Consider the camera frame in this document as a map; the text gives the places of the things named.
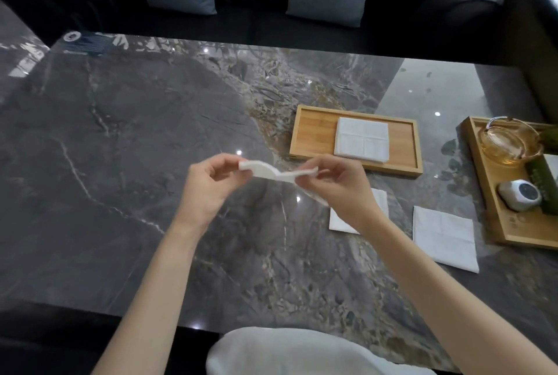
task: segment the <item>glass ashtray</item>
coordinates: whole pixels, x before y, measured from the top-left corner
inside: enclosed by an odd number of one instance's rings
[[[484,154],[501,165],[519,166],[543,152],[539,133],[520,119],[492,118],[478,136]]]

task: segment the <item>bamboo tray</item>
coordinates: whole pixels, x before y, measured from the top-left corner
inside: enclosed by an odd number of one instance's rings
[[[360,160],[363,167],[414,178],[422,174],[419,132],[417,122],[413,119],[381,117],[374,114],[299,105],[292,132],[290,155],[308,159],[322,153],[333,154],[339,117],[369,119],[388,124],[389,161],[383,164]]]
[[[558,249],[558,216],[543,214],[539,207],[517,213],[508,209],[496,192],[496,187],[501,182],[528,180],[529,177],[523,166],[502,166],[482,153],[477,133],[488,121],[488,118],[469,117],[462,122],[461,127],[471,148],[494,240],[512,245]],[[537,131],[551,127],[547,124],[529,124]]]

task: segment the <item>black sofa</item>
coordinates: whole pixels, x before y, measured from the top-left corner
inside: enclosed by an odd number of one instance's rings
[[[285,15],[288,0],[215,0],[218,14],[150,8],[146,0],[4,0],[45,42],[66,30],[482,61],[503,0],[366,0],[360,28]]]

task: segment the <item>person's right hand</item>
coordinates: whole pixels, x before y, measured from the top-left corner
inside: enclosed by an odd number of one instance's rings
[[[359,231],[365,219],[387,218],[376,202],[362,164],[355,159],[320,155],[298,169],[319,168],[317,177],[300,176],[296,183],[327,200],[338,216]]]

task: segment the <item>stack of napkins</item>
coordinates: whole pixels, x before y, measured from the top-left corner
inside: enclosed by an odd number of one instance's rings
[[[339,118],[334,153],[367,161],[389,161],[389,134],[385,122]]]
[[[389,218],[389,208],[387,206],[387,193],[383,190],[372,189],[372,194],[374,195],[374,198],[376,199],[376,202],[378,202],[378,205],[380,206],[380,209]],[[332,229],[334,231],[343,231],[345,233],[358,234],[357,230],[355,230],[353,227],[351,227],[349,224],[347,224],[344,220],[342,220],[337,215],[337,213],[335,213],[335,210],[333,210],[333,209],[331,209],[331,211],[329,213],[329,229]]]
[[[438,263],[479,273],[470,219],[415,206],[413,241]]]

